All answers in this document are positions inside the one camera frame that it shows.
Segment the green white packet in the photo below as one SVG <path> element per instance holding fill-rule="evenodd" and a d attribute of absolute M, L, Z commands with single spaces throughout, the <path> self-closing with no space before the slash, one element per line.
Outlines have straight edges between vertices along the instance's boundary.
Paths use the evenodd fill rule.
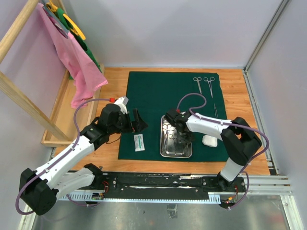
<path fill-rule="evenodd" d="M 143 134 L 134 135 L 135 151 L 144 151 L 145 145 L 143 141 Z"/>

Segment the steel instrument tray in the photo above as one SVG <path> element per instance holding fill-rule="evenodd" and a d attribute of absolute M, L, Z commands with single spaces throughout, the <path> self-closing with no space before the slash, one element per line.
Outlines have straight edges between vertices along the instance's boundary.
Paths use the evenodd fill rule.
<path fill-rule="evenodd" d="M 160 127 L 160 154 L 165 158 L 187 159 L 192 156 L 192 144 L 182 142 L 174 126 L 161 117 Z"/>

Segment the dark green surgical cloth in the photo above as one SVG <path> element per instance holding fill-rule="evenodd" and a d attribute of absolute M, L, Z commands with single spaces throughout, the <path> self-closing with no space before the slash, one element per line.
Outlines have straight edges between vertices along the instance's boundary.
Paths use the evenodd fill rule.
<path fill-rule="evenodd" d="M 199 93 L 194 77 L 202 77 Z M 215 77 L 212 82 L 213 98 L 204 77 Z M 118 159 L 145 161 L 183 161 L 180 158 L 165 158 L 160 154 L 161 117 L 170 109 L 179 108 L 182 112 L 190 107 L 200 106 L 206 99 L 207 104 L 196 112 L 215 117 L 214 105 L 218 118 L 226 119 L 224 98 L 217 73 L 191 72 L 130 72 L 126 97 L 129 99 L 127 110 L 138 109 L 143 121 L 148 124 L 143 134 L 144 151 L 135 151 L 134 135 L 123 134 L 119 143 Z"/>

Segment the steel tweezers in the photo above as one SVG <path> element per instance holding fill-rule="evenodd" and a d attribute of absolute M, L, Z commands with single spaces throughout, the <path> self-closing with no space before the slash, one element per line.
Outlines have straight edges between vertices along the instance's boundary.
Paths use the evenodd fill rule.
<path fill-rule="evenodd" d="M 217 107 L 216 107 L 216 104 L 213 103 L 214 105 L 214 113 L 215 113 L 215 117 L 218 118 L 218 110 L 217 110 Z"/>

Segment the white cotton balls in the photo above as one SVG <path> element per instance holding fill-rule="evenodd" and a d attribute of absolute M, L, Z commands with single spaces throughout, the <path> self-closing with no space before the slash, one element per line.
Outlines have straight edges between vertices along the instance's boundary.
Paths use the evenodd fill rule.
<path fill-rule="evenodd" d="M 204 135 L 202 138 L 202 143 L 203 145 L 215 148 L 218 145 L 218 139 L 216 137 Z"/>

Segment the steel forceps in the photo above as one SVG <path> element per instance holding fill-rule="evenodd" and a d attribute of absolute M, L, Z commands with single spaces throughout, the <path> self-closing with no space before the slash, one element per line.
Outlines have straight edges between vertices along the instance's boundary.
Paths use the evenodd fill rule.
<path fill-rule="evenodd" d="M 197 83 L 199 93 L 202 94 L 202 89 L 201 89 L 202 77 L 194 77 L 193 80 Z"/>
<path fill-rule="evenodd" d="M 204 77 L 203 80 L 208 83 L 210 94 L 211 94 L 211 97 L 213 98 L 212 82 L 215 81 L 215 77 L 209 77 L 209 78 L 208 77 Z"/>

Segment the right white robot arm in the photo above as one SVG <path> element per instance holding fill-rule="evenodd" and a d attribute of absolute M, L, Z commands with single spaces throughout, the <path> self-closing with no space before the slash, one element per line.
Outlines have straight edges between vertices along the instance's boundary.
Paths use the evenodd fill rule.
<path fill-rule="evenodd" d="M 192 111 L 181 114 L 171 109 L 165 119 L 175 128 L 177 142 L 184 146 L 194 141 L 194 133 L 208 135 L 224 143 L 228 159 L 217 175 L 218 188 L 224 192 L 234 187 L 234 180 L 262 146 L 256 130 L 241 117 L 223 120 Z"/>

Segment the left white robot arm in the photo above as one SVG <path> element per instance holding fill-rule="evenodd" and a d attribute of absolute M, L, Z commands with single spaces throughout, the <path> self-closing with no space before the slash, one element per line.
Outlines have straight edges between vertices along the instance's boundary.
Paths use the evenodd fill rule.
<path fill-rule="evenodd" d="M 98 189 L 102 186 L 101 170 L 93 164 L 66 175 L 72 166 L 107 143 L 113 134 L 138 133 L 148 127 L 137 109 L 134 120 L 124 104 L 109 103 L 88 126 L 78 132 L 77 138 L 59 155 L 36 170 L 25 169 L 20 176 L 19 193 L 15 201 L 16 210 L 22 199 L 32 213 L 41 216 L 52 209 L 57 200 L 81 187 Z"/>

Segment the steel surgical instruments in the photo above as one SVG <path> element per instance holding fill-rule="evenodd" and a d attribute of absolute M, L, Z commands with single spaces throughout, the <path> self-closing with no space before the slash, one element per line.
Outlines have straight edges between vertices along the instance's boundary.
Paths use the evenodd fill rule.
<path fill-rule="evenodd" d="M 162 126 L 162 128 L 164 133 L 163 151 L 166 153 L 166 155 L 183 155 L 185 152 L 185 145 L 179 142 L 175 127 L 171 126 L 169 123 L 166 123 Z"/>

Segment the pink shirt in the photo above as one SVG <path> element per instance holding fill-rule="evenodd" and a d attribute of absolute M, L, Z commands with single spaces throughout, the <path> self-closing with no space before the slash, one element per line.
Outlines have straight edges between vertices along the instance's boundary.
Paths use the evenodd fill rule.
<path fill-rule="evenodd" d="M 37 9 L 53 41 L 59 59 L 74 79 L 76 92 L 71 101 L 71 107 L 77 108 L 84 101 L 93 97 L 95 91 L 107 85 L 108 81 L 73 34 L 69 32 L 65 37 L 58 31 L 43 6 L 42 3 L 38 3 Z"/>

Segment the wooden clothes rack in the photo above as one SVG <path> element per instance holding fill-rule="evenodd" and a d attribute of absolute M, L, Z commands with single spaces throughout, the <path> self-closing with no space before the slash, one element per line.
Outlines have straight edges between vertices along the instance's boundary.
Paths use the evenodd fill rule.
<path fill-rule="evenodd" d="M 33 11 L 0 70 L 46 115 L 50 115 L 65 68 L 40 13 Z M 0 147 L 40 145 L 44 128 L 3 92 L 0 94 Z"/>

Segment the green garment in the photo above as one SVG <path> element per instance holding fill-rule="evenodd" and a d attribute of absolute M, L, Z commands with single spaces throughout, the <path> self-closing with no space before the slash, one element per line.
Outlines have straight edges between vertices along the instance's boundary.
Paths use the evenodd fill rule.
<path fill-rule="evenodd" d="M 101 71 L 101 68 L 98 64 L 98 62 L 96 61 L 93 53 L 91 52 L 90 48 L 87 46 L 87 44 L 85 43 L 85 41 L 82 40 L 82 38 L 79 35 L 76 35 L 72 29 L 72 24 L 64 17 L 65 11 L 62 8 L 57 8 L 57 16 L 60 20 L 60 22 L 72 33 L 72 35 L 75 37 L 75 39 L 77 40 L 77 42 L 80 44 L 80 46 L 82 47 L 82 49 L 85 51 L 85 53 L 89 56 L 89 58 L 96 64 L 96 66 L 98 67 L 98 69 Z"/>

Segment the grey hanger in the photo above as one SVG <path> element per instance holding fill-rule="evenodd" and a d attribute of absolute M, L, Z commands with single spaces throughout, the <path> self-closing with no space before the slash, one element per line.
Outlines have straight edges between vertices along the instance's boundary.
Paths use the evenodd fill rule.
<path fill-rule="evenodd" d="M 48 18 L 50 19 L 50 21 L 53 23 L 53 25 L 55 26 L 55 28 L 58 30 L 58 32 L 65 37 L 66 39 L 68 39 L 68 29 L 60 22 L 60 20 L 58 19 L 58 17 L 51 12 L 51 10 L 47 7 L 47 2 L 45 0 L 42 1 L 43 3 L 43 10 L 46 13 L 46 15 L 48 16 Z"/>

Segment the yellow hanger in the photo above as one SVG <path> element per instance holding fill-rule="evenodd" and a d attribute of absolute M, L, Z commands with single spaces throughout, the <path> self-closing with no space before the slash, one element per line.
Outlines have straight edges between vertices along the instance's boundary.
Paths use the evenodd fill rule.
<path fill-rule="evenodd" d="M 47 2 L 47 6 L 50 7 L 52 12 L 57 12 L 57 9 L 59 7 L 64 10 L 64 7 L 61 5 L 60 0 L 56 0 L 55 2 L 49 0 Z M 73 32 L 75 35 L 79 36 L 83 41 L 85 41 L 86 40 L 85 35 L 81 31 L 81 29 L 74 23 L 74 21 L 66 13 L 63 13 L 63 17 L 65 18 L 65 21 L 69 23 L 70 31 Z"/>

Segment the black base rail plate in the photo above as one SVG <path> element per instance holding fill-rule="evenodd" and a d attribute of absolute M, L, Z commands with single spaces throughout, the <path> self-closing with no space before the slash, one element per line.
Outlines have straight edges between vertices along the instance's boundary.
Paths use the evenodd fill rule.
<path fill-rule="evenodd" d="M 243 177 L 237 177 L 233 183 L 223 190 L 217 184 L 217 176 L 171 174 L 171 173 L 134 173 L 134 172 L 104 172 L 99 181 L 81 189 L 102 190 L 107 193 L 111 190 L 124 189 L 196 189 L 210 192 L 226 192 L 230 194 L 246 191 Z"/>

